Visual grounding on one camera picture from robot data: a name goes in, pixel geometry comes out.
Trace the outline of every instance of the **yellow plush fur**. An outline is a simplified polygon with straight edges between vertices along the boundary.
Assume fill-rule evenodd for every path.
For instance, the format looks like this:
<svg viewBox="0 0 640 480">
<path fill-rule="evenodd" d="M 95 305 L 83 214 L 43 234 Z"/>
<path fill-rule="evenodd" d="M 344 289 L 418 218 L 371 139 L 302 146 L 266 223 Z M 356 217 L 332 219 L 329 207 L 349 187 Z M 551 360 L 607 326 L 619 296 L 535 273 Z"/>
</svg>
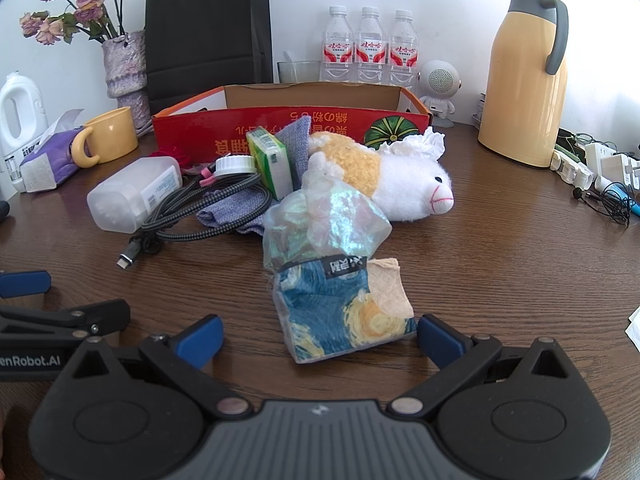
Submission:
<svg viewBox="0 0 640 480">
<path fill-rule="evenodd" d="M 343 181 L 371 198 L 380 180 L 380 156 L 344 135 L 318 132 L 311 137 L 324 136 L 329 136 L 328 142 L 313 153 L 323 152 L 327 160 L 342 168 Z"/>
</svg>

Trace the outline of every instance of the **fabric pouch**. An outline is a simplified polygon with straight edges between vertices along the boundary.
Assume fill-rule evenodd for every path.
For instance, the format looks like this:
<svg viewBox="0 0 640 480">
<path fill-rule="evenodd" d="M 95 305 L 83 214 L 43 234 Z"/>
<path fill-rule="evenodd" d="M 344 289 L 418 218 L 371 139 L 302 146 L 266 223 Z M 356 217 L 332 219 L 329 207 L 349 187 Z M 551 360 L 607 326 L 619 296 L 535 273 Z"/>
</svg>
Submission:
<svg viewBox="0 0 640 480">
<path fill-rule="evenodd" d="M 273 301 L 299 364 L 397 340 L 416 328 L 394 258 L 338 254 L 294 264 L 276 273 Z"/>
</svg>

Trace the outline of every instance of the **plastic container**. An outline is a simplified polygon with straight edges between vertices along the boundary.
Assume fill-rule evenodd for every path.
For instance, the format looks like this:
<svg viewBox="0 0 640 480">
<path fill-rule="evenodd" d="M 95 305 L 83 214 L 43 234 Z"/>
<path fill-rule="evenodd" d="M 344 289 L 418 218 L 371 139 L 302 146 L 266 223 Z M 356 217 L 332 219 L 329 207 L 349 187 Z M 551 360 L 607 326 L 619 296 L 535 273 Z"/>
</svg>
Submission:
<svg viewBox="0 0 640 480">
<path fill-rule="evenodd" d="M 350 82 L 354 35 L 347 21 L 347 8 L 331 6 L 329 15 L 329 23 L 322 33 L 320 81 Z"/>
<path fill-rule="evenodd" d="M 396 10 L 396 23 L 389 34 L 388 81 L 415 93 L 418 80 L 418 35 L 410 10 Z"/>
<path fill-rule="evenodd" d="M 18 131 L 13 132 L 7 118 L 7 107 L 15 106 Z M 40 89 L 31 79 L 12 72 L 0 90 L 0 152 L 11 183 L 25 192 L 20 164 L 38 145 L 49 127 Z"/>
<path fill-rule="evenodd" d="M 98 184 L 86 202 L 100 229 L 132 234 L 164 197 L 180 187 L 180 166 L 172 156 L 148 156 Z"/>
<path fill-rule="evenodd" d="M 280 61 L 278 79 L 281 83 L 311 83 L 320 81 L 319 61 Z"/>
<path fill-rule="evenodd" d="M 356 80 L 382 84 L 386 64 L 386 36 L 378 20 L 377 7 L 362 7 L 362 20 L 356 31 Z"/>
</svg>

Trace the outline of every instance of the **white plastic jug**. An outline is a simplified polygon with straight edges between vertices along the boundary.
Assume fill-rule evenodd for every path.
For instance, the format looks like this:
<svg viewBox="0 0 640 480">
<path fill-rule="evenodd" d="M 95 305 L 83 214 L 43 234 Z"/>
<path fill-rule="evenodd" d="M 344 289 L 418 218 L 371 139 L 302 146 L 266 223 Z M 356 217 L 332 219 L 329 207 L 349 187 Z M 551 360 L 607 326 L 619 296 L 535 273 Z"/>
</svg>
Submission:
<svg viewBox="0 0 640 480">
<path fill-rule="evenodd" d="M 6 104 L 12 100 L 17 111 L 17 137 L 11 133 L 6 116 Z M 20 164 L 40 142 L 49 127 L 40 89 L 31 79 L 13 72 L 6 77 L 0 90 L 0 152 L 15 189 L 24 192 Z"/>
</svg>

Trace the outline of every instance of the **white robot figurine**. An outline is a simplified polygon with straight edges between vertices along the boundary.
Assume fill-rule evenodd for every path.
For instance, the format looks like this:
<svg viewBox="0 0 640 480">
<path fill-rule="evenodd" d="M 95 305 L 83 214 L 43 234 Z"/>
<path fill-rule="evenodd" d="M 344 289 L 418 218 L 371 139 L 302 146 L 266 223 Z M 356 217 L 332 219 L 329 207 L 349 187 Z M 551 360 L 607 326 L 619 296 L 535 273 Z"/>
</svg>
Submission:
<svg viewBox="0 0 640 480">
<path fill-rule="evenodd" d="M 426 93 L 420 101 L 433 113 L 433 126 L 450 128 L 453 122 L 449 115 L 456 113 L 456 107 L 449 99 L 462 86 L 460 74 L 446 61 L 433 60 L 420 69 L 420 88 Z"/>
</svg>

